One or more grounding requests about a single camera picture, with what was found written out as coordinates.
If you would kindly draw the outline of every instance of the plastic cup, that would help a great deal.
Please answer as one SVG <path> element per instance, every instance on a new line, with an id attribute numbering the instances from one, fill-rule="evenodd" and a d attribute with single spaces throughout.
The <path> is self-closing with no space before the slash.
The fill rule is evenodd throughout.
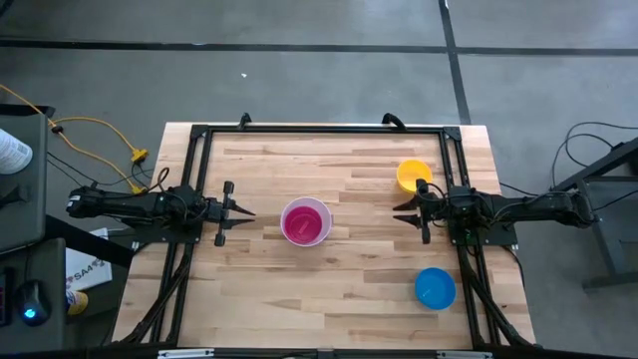
<path id="1" fill-rule="evenodd" d="M 297 198 L 281 212 L 281 231 L 293 244 L 313 246 L 321 243 L 332 228 L 332 214 L 321 200 Z"/>

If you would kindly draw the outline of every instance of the white bottle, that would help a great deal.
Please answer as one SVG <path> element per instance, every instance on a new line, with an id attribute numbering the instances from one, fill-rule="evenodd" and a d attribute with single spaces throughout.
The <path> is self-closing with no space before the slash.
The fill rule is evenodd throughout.
<path id="1" fill-rule="evenodd" d="M 33 150 L 30 147 L 0 129 L 0 175 L 21 171 L 32 158 Z"/>

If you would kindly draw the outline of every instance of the gray floor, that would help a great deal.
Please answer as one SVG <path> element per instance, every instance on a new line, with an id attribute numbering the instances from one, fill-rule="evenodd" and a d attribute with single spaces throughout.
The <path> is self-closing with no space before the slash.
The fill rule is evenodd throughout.
<path id="1" fill-rule="evenodd" d="M 633 21 L 638 3 L 632 0 L 449 0 L 449 6 L 462 46 L 638 46 Z M 0 35 L 445 45 L 436 0 L 21 0 L 0 19 Z M 575 123 L 638 126 L 638 58 L 460 56 L 460 62 L 473 124 L 488 126 L 499 177 L 510 184 L 547 189 L 553 154 Z M 55 106 L 58 117 L 110 121 L 152 151 L 148 164 L 156 159 L 169 121 L 236 121 L 249 112 L 255 121 L 376 123 L 392 112 L 407 123 L 459 123 L 446 55 L 5 48 L 0 83 Z M 6 101 L 13 100 L 0 95 Z M 583 130 L 612 143 L 638 135 Z M 129 152 L 115 135 L 90 124 L 66 131 L 79 146 L 128 169 Z M 573 148 L 585 162 L 606 151 L 589 139 L 576 140 Z M 54 138 L 50 151 L 103 181 L 118 179 Z M 561 157 L 556 176 L 564 179 L 577 169 Z M 49 170 L 49 213 L 66 218 L 67 193 L 74 187 Z M 86 229 L 118 225 L 104 218 L 70 222 Z M 589 294 L 580 287 L 582 280 L 605 273 L 591 232 L 552 223 L 518 225 L 517 231 L 538 343 L 638 356 L 638 286 Z M 109 318 L 95 322 L 80 343 L 102 339 Z"/>

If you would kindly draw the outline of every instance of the wooden tabletop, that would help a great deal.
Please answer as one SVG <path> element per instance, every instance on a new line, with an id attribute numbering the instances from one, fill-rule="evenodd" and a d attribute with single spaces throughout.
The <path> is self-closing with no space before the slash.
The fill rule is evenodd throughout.
<path id="1" fill-rule="evenodd" d="M 166 124 L 156 164 L 156 173 L 170 168 L 166 185 L 179 184 L 191 125 Z M 471 184 L 499 193 L 486 128 L 461 129 Z M 407 159 L 427 163 L 445 188 L 435 136 L 214 135 L 204 195 L 221 196 L 223 182 L 232 180 L 237 203 L 257 216 L 228 231 L 222 248 L 213 245 L 216 225 L 205 226 L 179 345 L 470 348 L 459 261 L 447 230 L 431 226 L 432 243 L 423 245 L 415 228 L 392 219 L 392 207 L 411 197 L 395 180 L 396 167 Z M 192 184 L 198 166 L 196 159 Z M 316 247 L 289 243 L 279 228 L 281 210 L 299 196 L 323 200 L 334 215 L 330 235 Z M 165 252 L 158 243 L 135 257 L 114 340 L 130 333 L 156 299 Z M 487 247 L 485 259 L 494 300 L 533 341 L 516 263 L 500 247 Z M 427 267 L 443 268 L 457 283 L 457 299 L 447 310 L 427 309 L 415 297 L 415 278 Z"/>

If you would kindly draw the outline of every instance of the power cord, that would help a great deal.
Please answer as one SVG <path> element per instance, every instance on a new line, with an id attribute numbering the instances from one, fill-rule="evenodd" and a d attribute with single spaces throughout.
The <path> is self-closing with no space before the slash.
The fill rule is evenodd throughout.
<path id="1" fill-rule="evenodd" d="M 118 129 L 116 129 L 115 126 L 109 124 L 108 122 L 106 122 L 104 120 L 90 118 L 90 117 L 78 116 L 78 117 L 69 117 L 69 118 L 54 120 L 53 124 L 56 125 L 56 127 L 60 127 L 58 124 L 63 123 L 63 122 L 69 122 L 69 121 L 92 122 L 92 123 L 101 124 L 101 125 L 104 125 L 104 126 L 110 128 L 111 130 L 113 130 L 113 132 L 115 132 L 122 139 L 122 141 L 124 141 L 124 143 L 129 147 L 129 149 L 131 149 L 131 152 L 133 153 L 133 156 L 131 157 L 131 162 L 133 162 L 134 164 L 141 163 L 149 155 L 149 151 L 148 150 L 138 150 L 138 149 L 136 149 L 133 145 L 131 145 L 131 143 L 129 142 L 129 140 L 127 140 L 127 138 L 126 138 L 126 136 L 124 136 L 124 134 L 122 134 Z"/>
<path id="2" fill-rule="evenodd" d="M 501 182 L 501 181 L 500 181 L 498 184 L 500 184 L 500 185 L 502 185 L 502 186 L 504 186 L 504 187 L 507 187 L 507 188 L 509 188 L 509 189 L 513 189 L 513 190 L 515 190 L 515 191 L 521 192 L 521 193 L 523 193 L 523 194 L 533 195 L 533 196 L 537 196 L 537 195 L 538 195 L 537 193 L 528 192 L 528 191 L 526 191 L 526 190 L 522 190 L 522 189 L 520 189 L 520 188 L 516 188 L 516 187 L 515 187 L 515 186 L 513 186 L 513 185 L 509 185 L 509 184 L 507 184 L 507 183 L 503 183 L 503 182 Z"/>
<path id="3" fill-rule="evenodd" d="M 620 126 L 620 125 L 614 125 L 614 124 L 609 124 L 609 123 L 603 123 L 603 122 L 598 122 L 598 121 L 587 121 L 587 122 L 581 122 L 578 123 L 574 126 L 572 126 L 569 131 L 567 132 L 567 136 L 565 136 L 565 139 L 568 139 L 569 136 L 571 135 L 571 133 L 574 131 L 574 129 L 576 129 L 577 127 L 580 126 L 585 126 L 585 125 L 599 125 L 599 126 L 606 126 L 606 127 L 610 127 L 610 128 L 614 128 L 614 129 L 620 129 L 620 130 L 638 130 L 638 127 L 633 127 L 633 126 Z M 575 163 L 583 166 L 583 167 L 587 167 L 587 165 L 577 161 L 569 152 L 569 145 L 565 145 L 565 151 L 567 152 L 567 155 L 569 156 L 569 158 L 574 161 Z"/>
<path id="4" fill-rule="evenodd" d="M 8 92 L 9 94 L 13 95 L 14 97 L 16 97 L 18 100 L 22 101 L 23 103 L 25 103 L 27 106 L 29 106 L 31 109 L 33 109 L 36 113 L 43 115 L 46 117 L 46 115 L 44 113 L 42 113 L 42 111 L 40 111 L 40 109 L 38 109 L 37 107 L 35 107 L 31 102 L 27 101 L 25 98 L 23 98 L 22 96 L 18 95 L 17 93 L 15 93 L 13 90 L 9 89 L 8 87 L 1 85 L 0 84 L 0 89 Z M 62 120 L 66 120 L 66 121 L 72 121 L 72 118 L 69 119 L 62 119 Z M 125 181 L 129 184 L 129 186 L 131 187 L 131 191 L 133 193 L 141 193 L 144 191 L 143 188 L 138 187 L 137 185 L 133 184 L 133 182 L 122 172 L 120 171 L 120 169 L 115 166 L 113 163 L 111 163 L 110 161 L 103 159 L 102 157 L 93 154 L 89 151 L 83 150 L 78 148 L 77 146 L 73 145 L 73 143 L 71 143 L 71 141 L 69 141 L 69 139 L 62 133 L 61 128 L 59 128 L 58 126 L 56 126 L 56 123 L 53 122 L 51 119 L 49 119 L 47 117 L 47 122 L 49 123 L 49 127 L 51 127 L 52 130 L 56 130 L 59 129 L 59 131 L 54 131 L 54 133 L 58 136 L 60 136 L 62 138 L 62 140 L 74 151 L 83 154 L 85 156 L 88 156 L 94 160 L 100 161 L 101 163 L 104 163 L 108 166 L 110 166 L 113 170 L 115 170 L 115 172 L 117 172 L 120 176 L 122 176 L 123 179 L 125 179 Z"/>
<path id="5" fill-rule="evenodd" d="M 618 202 L 618 201 L 620 201 L 620 200 L 622 200 L 622 199 L 625 199 L 626 197 L 628 197 L 628 196 L 630 196 L 630 195 L 632 195 L 632 194 L 635 194 L 635 193 L 638 193 L 638 189 L 636 189 L 636 190 L 632 190 L 632 191 L 630 191 L 629 193 L 623 194 L 623 195 L 619 196 L 618 198 L 613 199 L 613 200 L 611 200 L 611 201 L 607 202 L 606 204 L 603 204 L 603 205 L 601 205 L 601 206 L 599 206 L 599 207 L 594 208 L 593 210 L 600 210 L 600 209 L 602 209 L 602 208 L 606 208 L 606 207 L 608 207 L 608 206 L 610 206 L 610 205 L 612 205 L 612 204 L 614 204 L 614 203 L 616 203 L 616 202 Z"/>
<path id="6" fill-rule="evenodd" d="M 558 155 L 560 155 L 560 150 L 562 150 L 563 147 L 567 146 L 567 144 L 569 143 L 569 141 L 571 139 L 575 139 L 575 138 L 579 138 L 579 137 L 588 137 L 588 138 L 592 138 L 592 139 L 596 139 L 599 140 L 601 142 L 603 142 L 604 144 L 606 144 L 607 146 L 609 146 L 609 148 L 613 148 L 613 146 L 611 146 L 611 144 L 609 142 L 607 142 L 607 140 L 596 136 L 596 135 L 591 135 L 591 134 L 577 134 L 577 135 L 572 135 L 572 136 L 568 136 L 565 141 L 562 142 L 562 144 L 560 144 L 560 146 L 558 147 L 558 150 L 556 150 L 556 155 L 554 156 L 554 161 L 551 163 L 551 183 L 552 183 L 552 187 L 556 187 L 556 162 L 558 161 Z"/>

